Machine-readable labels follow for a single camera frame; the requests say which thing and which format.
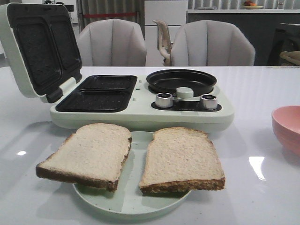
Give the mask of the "bread slice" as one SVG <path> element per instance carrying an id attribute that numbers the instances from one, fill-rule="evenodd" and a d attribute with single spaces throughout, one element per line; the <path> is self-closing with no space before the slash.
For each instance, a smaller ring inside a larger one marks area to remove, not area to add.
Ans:
<path id="1" fill-rule="evenodd" d="M 225 174 L 208 135 L 185 127 L 156 131 L 139 183 L 144 194 L 222 190 Z"/>
<path id="2" fill-rule="evenodd" d="M 36 175 L 115 192 L 131 141 L 131 132 L 119 125 L 83 126 L 36 166 Z"/>

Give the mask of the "green breakfast maker lid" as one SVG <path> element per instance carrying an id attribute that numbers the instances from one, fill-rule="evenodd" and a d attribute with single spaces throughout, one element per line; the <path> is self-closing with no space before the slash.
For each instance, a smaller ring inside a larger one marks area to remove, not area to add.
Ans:
<path id="1" fill-rule="evenodd" d="M 78 83 L 82 60 L 64 5 L 0 7 L 0 41 L 20 92 L 55 103 L 66 82 Z"/>

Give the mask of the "left silver control knob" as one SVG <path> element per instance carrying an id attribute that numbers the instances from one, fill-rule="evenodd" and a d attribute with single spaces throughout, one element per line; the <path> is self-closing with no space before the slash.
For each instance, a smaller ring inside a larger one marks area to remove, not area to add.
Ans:
<path id="1" fill-rule="evenodd" d="M 173 105 L 173 95 L 161 92 L 156 95 L 155 105 L 160 108 L 170 108 Z"/>

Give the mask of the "silver control knob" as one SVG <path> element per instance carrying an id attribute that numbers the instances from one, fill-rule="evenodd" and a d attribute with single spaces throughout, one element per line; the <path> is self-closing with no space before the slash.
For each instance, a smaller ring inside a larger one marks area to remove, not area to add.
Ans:
<path id="1" fill-rule="evenodd" d="M 203 94 L 200 96 L 202 107 L 207 110 L 215 110 L 218 107 L 217 96 L 211 94 Z"/>
<path id="2" fill-rule="evenodd" d="M 170 108 L 173 105 L 173 95 L 161 92 L 156 95 L 155 105 L 160 108 Z"/>

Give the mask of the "right silver control knob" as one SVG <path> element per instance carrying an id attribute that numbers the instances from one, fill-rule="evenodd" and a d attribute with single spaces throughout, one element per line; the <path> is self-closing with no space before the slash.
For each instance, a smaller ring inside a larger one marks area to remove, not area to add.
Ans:
<path id="1" fill-rule="evenodd" d="M 203 94 L 200 96 L 202 107 L 207 110 L 215 110 L 218 107 L 217 96 L 211 94 Z"/>

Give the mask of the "beige office chair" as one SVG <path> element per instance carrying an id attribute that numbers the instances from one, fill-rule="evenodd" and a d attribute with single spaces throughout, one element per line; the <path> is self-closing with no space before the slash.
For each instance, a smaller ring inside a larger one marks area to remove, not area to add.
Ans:
<path id="1" fill-rule="evenodd" d="M 161 20 L 153 20 L 157 25 L 157 49 L 163 57 L 163 65 L 171 66 L 171 39 L 167 24 Z"/>

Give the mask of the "left grey upholstered chair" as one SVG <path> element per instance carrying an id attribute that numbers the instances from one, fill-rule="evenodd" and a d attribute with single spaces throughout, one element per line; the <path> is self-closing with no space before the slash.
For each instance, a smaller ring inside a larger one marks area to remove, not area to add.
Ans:
<path id="1" fill-rule="evenodd" d="M 139 24 L 107 19 L 88 24 L 77 37 L 86 67 L 143 67 L 147 49 Z"/>

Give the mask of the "grey upholstered chair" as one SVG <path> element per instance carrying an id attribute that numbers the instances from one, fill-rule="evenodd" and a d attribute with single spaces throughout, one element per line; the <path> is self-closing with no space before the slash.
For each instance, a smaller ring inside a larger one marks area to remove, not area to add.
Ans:
<path id="1" fill-rule="evenodd" d="M 139 24 L 107 19 L 88 24 L 77 37 L 86 67 L 143 67 L 147 49 Z"/>
<path id="2" fill-rule="evenodd" d="M 255 48 L 237 26 L 200 20 L 180 27 L 171 61 L 176 67 L 253 66 Z"/>

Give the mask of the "light green round plate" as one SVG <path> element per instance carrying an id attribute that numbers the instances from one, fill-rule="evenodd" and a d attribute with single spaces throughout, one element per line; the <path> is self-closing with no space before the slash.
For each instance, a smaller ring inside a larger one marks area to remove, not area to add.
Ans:
<path id="1" fill-rule="evenodd" d="M 117 190 L 103 189 L 74 184 L 75 192 L 90 206 L 100 212 L 124 219 L 146 219 L 161 216 L 177 208 L 189 192 L 143 194 L 139 189 L 152 132 L 134 131 L 131 150 L 123 166 Z"/>

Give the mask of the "right grey upholstered chair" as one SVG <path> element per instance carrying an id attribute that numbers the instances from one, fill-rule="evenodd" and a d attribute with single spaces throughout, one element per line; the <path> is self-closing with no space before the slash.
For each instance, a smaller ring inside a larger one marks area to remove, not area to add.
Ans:
<path id="1" fill-rule="evenodd" d="M 176 67 L 253 66 L 255 48 L 237 26 L 200 20 L 180 27 L 171 61 Z"/>

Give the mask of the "white cabinet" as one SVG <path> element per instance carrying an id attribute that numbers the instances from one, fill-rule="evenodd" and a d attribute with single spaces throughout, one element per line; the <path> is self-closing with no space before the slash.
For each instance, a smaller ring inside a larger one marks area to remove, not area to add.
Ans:
<path id="1" fill-rule="evenodd" d="M 164 21 L 169 29 L 170 40 L 174 42 L 175 35 L 180 26 L 186 23 L 187 9 L 187 0 L 146 0 L 144 2 L 147 67 L 161 67 L 163 65 L 163 57 L 157 49 L 157 25 L 153 21 Z"/>

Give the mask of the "pink bowl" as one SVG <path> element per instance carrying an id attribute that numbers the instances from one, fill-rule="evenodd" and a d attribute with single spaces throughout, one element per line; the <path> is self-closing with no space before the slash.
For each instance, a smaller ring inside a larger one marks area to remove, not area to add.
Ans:
<path id="1" fill-rule="evenodd" d="M 272 112 L 272 128 L 278 141 L 287 150 L 300 155 L 300 106 L 289 105 Z"/>

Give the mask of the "fruit bowl on counter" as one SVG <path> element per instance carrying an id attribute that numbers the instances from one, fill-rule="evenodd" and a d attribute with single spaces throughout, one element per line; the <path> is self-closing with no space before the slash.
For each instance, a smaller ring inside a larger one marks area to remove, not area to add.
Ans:
<path id="1" fill-rule="evenodd" d="M 246 0 L 242 6 L 245 8 L 245 9 L 262 9 L 263 6 L 259 6 L 257 5 L 256 3 L 254 3 L 252 0 Z"/>

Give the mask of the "grey counter with white top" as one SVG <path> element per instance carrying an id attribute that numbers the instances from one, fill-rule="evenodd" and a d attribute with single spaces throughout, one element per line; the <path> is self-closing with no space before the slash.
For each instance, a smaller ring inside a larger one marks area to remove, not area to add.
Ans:
<path id="1" fill-rule="evenodd" d="M 256 66 L 278 66 L 279 54 L 300 49 L 298 9 L 189 9 L 187 22 L 214 20 L 236 25 L 256 51 Z"/>

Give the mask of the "beige cushion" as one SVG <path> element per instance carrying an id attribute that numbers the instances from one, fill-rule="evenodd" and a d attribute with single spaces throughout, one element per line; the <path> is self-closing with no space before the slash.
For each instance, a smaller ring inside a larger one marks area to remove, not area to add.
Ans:
<path id="1" fill-rule="evenodd" d="M 283 60 L 284 65 L 299 66 L 300 65 L 300 51 L 281 52 L 280 58 Z"/>

